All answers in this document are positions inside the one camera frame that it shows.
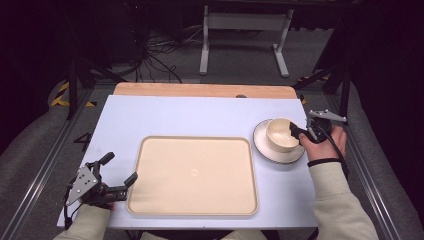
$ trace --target white saucer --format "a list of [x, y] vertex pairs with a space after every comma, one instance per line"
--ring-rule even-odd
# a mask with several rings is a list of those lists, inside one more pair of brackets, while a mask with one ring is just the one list
[[266, 137], [266, 127], [269, 121], [271, 121], [271, 119], [259, 123], [253, 132], [253, 141], [255, 142], [256, 148], [262, 155], [276, 163], [292, 163], [298, 160], [305, 151], [305, 148], [301, 145], [298, 145], [293, 151], [287, 153], [277, 152], [269, 147]]

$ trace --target white table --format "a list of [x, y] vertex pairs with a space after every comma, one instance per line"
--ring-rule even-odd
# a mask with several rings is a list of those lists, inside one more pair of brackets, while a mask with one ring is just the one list
[[[286, 117], [305, 123], [298, 99], [109, 96], [82, 160], [93, 162], [107, 152], [115, 158], [101, 169], [103, 181], [120, 186], [134, 172], [140, 143], [149, 135], [237, 136], [252, 146], [258, 210], [251, 216], [131, 215], [117, 202], [108, 227], [115, 229], [282, 229], [315, 227], [314, 189], [306, 153], [282, 165], [261, 155], [253, 131], [261, 121]], [[58, 220], [63, 226], [63, 216]]]

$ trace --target white cup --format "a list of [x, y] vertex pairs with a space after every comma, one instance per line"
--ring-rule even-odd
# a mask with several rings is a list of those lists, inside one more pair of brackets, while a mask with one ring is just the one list
[[291, 136], [290, 120], [276, 118], [266, 127], [268, 145], [277, 152], [291, 152], [299, 145], [299, 140]]

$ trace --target beige sleeve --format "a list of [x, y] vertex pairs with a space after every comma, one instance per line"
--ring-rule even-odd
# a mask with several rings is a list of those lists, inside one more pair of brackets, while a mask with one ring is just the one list
[[338, 162], [309, 168], [315, 187], [318, 239], [378, 239], [375, 227], [350, 191]]
[[98, 207], [82, 205], [71, 227], [54, 240], [90, 239], [102, 240], [110, 211]]

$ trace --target rectangular tray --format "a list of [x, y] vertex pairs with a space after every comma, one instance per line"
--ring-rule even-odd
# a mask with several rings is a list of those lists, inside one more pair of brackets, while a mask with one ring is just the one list
[[251, 215], [258, 206], [244, 138], [149, 136], [136, 172], [127, 201], [133, 214]]

